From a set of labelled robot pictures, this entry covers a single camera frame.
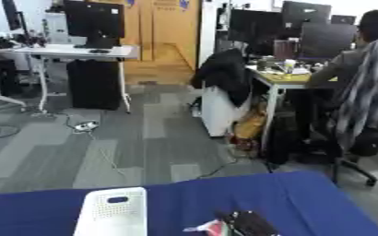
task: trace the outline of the black monitor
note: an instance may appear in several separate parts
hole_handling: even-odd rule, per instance
[[[286,34],[289,37],[298,38],[304,22],[327,24],[330,13],[330,5],[285,1],[282,6],[282,16]]]
[[[331,24],[354,25],[356,18],[354,16],[333,15],[331,17]]]
[[[85,48],[112,48],[107,41],[124,38],[124,6],[65,0],[68,33],[87,37]]]
[[[14,0],[2,0],[3,9],[6,13],[6,19],[8,21],[8,27],[10,30],[23,29],[24,39],[23,42],[30,44],[30,35],[27,28],[26,19],[21,11],[17,11]]]
[[[10,30],[20,29],[21,23],[14,0],[3,0],[3,9],[6,12],[6,20]]]
[[[231,10],[230,41],[259,41],[276,37],[282,31],[278,12]]]
[[[322,62],[349,50],[357,27],[344,24],[304,23],[298,59]]]

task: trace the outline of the blue logo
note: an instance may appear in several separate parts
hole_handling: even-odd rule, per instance
[[[179,5],[183,10],[187,10],[189,8],[189,0],[179,0]]]
[[[127,4],[129,4],[129,7],[132,7],[135,5],[135,0],[127,0]]]

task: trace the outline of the floor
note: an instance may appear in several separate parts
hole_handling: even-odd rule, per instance
[[[174,183],[208,174],[232,161],[224,142],[210,139],[201,121],[188,112],[187,103],[195,96],[188,87],[128,88],[133,99],[131,114],[126,114],[124,107],[114,112],[64,110],[71,116],[71,124],[101,123],[94,141],[90,136],[73,134],[63,115],[33,117],[18,109],[0,112],[0,124],[21,127],[16,136],[0,139],[0,193]],[[52,111],[68,106],[64,97],[49,104]],[[121,174],[111,168],[103,153]],[[363,159],[361,165],[378,177],[378,156]],[[290,163],[278,171],[296,170],[323,168]],[[260,161],[243,160],[214,177],[258,172],[266,172]],[[344,171],[340,188],[378,223],[378,184],[367,188],[364,181]]]
[[[186,85],[194,71],[172,44],[155,45],[154,61],[128,60],[124,64],[128,84],[155,81],[161,85]]]

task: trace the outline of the chair backrest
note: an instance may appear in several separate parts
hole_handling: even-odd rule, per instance
[[[370,43],[357,75],[346,88],[335,135],[343,149],[352,146],[364,127],[378,128],[378,41]]]

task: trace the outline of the office chair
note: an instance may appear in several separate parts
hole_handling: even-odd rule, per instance
[[[358,158],[346,159],[346,151],[356,156],[373,156],[378,153],[378,41],[370,44],[358,74],[347,88],[348,96],[339,107],[324,106],[324,119],[313,127],[325,140],[319,146],[332,165],[332,181],[338,182],[341,167],[354,170],[367,177],[366,185],[374,186],[377,178],[358,165]],[[375,151],[359,153],[357,150],[371,146]]]
[[[342,167],[351,169],[367,177],[366,185],[375,186],[378,179],[371,173],[364,170],[359,164],[358,160],[361,157],[371,157],[378,153],[378,129],[371,129],[365,127],[362,133],[357,136],[355,144],[348,151],[342,150],[341,146],[337,143],[337,139],[333,134],[325,129],[326,124],[320,125],[315,128],[315,132],[321,134],[325,139],[316,142],[316,146],[323,150],[328,159],[328,163],[332,167],[331,180],[333,183],[338,183],[339,171]],[[367,152],[360,153],[360,148],[367,146]]]

